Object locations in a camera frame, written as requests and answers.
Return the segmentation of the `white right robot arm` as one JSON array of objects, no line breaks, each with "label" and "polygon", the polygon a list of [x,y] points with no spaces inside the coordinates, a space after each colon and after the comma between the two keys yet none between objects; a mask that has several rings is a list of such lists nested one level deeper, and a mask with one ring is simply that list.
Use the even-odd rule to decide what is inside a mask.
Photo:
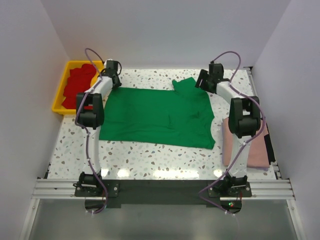
[{"label": "white right robot arm", "polygon": [[251,141],[257,133],[263,131],[260,100],[257,96],[247,96],[233,87],[231,80],[224,78],[223,65],[214,61],[210,62],[208,70],[200,71],[195,87],[216,94],[229,104],[231,160],[225,173],[214,181],[210,188],[221,195],[233,197],[247,186],[247,163]]}]

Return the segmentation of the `green t shirt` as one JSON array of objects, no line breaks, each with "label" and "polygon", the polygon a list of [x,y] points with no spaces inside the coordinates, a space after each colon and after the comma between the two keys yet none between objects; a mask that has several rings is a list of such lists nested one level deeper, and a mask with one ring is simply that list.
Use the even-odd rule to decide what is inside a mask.
[{"label": "green t shirt", "polygon": [[210,98],[195,85],[190,77],[172,81],[172,90],[112,90],[99,139],[213,149],[211,125],[215,116]]}]

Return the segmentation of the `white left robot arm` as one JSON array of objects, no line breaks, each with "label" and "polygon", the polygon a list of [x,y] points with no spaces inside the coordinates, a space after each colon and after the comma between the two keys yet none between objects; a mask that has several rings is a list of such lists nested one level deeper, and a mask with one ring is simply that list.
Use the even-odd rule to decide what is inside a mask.
[{"label": "white left robot arm", "polygon": [[120,87],[120,62],[108,59],[98,72],[96,82],[85,92],[76,95],[75,125],[81,128],[84,139],[84,164],[77,183],[86,187],[92,196],[99,196],[104,190],[99,160],[99,135],[105,120],[103,98],[112,89]]}]

